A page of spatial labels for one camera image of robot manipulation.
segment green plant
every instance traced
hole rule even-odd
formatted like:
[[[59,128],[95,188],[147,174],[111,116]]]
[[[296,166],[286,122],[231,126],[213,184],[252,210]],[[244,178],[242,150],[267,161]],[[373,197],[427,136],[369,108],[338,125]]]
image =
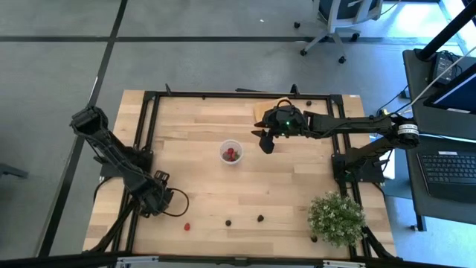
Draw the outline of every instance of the green plant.
[[[333,246],[355,246],[364,237],[365,215],[360,205],[336,192],[314,198],[307,221],[314,236]]]

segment table leg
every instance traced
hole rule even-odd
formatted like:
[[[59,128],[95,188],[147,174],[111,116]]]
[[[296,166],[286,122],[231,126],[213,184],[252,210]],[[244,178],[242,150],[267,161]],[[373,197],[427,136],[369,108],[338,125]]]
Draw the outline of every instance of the table leg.
[[[416,225],[410,226],[414,231],[426,232],[425,216],[416,215]]]
[[[14,175],[19,178],[26,178],[28,175],[28,172],[6,165],[6,164],[0,164],[0,176],[3,174]]]

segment wooden tabletop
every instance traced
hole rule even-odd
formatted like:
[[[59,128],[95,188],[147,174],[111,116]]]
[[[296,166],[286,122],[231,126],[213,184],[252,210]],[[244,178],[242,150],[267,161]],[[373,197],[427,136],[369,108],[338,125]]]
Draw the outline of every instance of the wooden tabletop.
[[[141,111],[143,91],[123,93],[114,134],[132,145]],[[363,116],[359,96],[344,95],[346,116]],[[170,174],[169,186],[185,191],[190,208],[182,217],[139,217],[133,252],[141,254],[248,256],[282,258],[349,258],[347,247],[335,248],[319,240],[313,243],[306,221],[314,197],[338,191],[332,178],[330,138],[279,138],[271,155],[263,153],[255,130],[253,107],[263,99],[172,98],[160,99],[152,149],[152,171]],[[327,114],[323,100],[306,106],[293,100],[301,111]],[[144,137],[147,124],[144,126]],[[226,165],[219,146],[234,139],[244,147],[241,162]],[[342,137],[339,137],[344,151]],[[361,147],[368,135],[350,135],[351,145]],[[374,235],[395,255],[393,238],[382,193],[373,185],[359,183],[366,221]],[[123,183],[111,179],[97,193],[84,249],[90,249],[111,227],[118,215]],[[167,210],[180,213],[185,198],[176,193]],[[257,217],[264,216],[258,223]],[[190,224],[190,231],[184,224]],[[129,223],[125,223],[120,248],[124,249]]]

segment wooden board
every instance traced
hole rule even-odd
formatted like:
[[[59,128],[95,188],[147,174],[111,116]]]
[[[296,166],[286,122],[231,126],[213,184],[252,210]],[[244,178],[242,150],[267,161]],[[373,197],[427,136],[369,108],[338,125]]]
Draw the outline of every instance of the wooden board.
[[[125,144],[132,144],[143,93],[124,92],[114,133]],[[332,178],[331,139],[279,138],[275,139],[274,152],[266,155],[259,148],[258,137],[250,134],[256,129],[253,127],[253,107],[262,101],[160,99],[152,170],[170,173],[169,186],[188,194],[190,208],[178,218],[167,215],[140,217],[134,252],[349,258],[347,247],[338,249],[322,240],[313,243],[306,222],[311,199],[338,190]],[[293,100],[292,103],[301,110],[327,113],[323,100],[314,100],[311,106],[306,106],[305,100]],[[345,95],[344,108],[346,116],[363,115],[359,96]],[[244,147],[242,160],[236,166],[225,165],[219,159],[219,146],[228,138],[239,141]],[[351,135],[350,139],[354,147],[369,142],[365,134]],[[382,194],[371,184],[359,185],[368,226],[385,248],[395,254]],[[121,179],[112,179],[99,190],[84,249],[93,247],[115,221],[122,190]],[[177,193],[168,212],[180,213],[184,206],[185,198]],[[260,214],[265,219],[258,223]],[[226,220],[231,220],[230,227],[225,225]],[[184,230],[185,223],[191,225],[188,232]],[[126,223],[122,247],[128,227]]]

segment clear plastic cup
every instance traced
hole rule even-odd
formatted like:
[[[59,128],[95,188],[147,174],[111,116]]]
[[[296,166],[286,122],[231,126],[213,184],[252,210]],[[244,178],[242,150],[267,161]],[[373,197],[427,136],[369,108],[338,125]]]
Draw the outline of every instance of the clear plastic cup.
[[[232,162],[224,160],[223,153],[227,152],[228,148],[233,148],[233,151],[239,154],[239,158]],[[236,165],[243,158],[243,153],[244,153],[243,146],[241,146],[241,144],[238,141],[226,140],[222,143],[222,146],[220,146],[219,157],[222,160],[222,162],[224,162],[227,165]]]

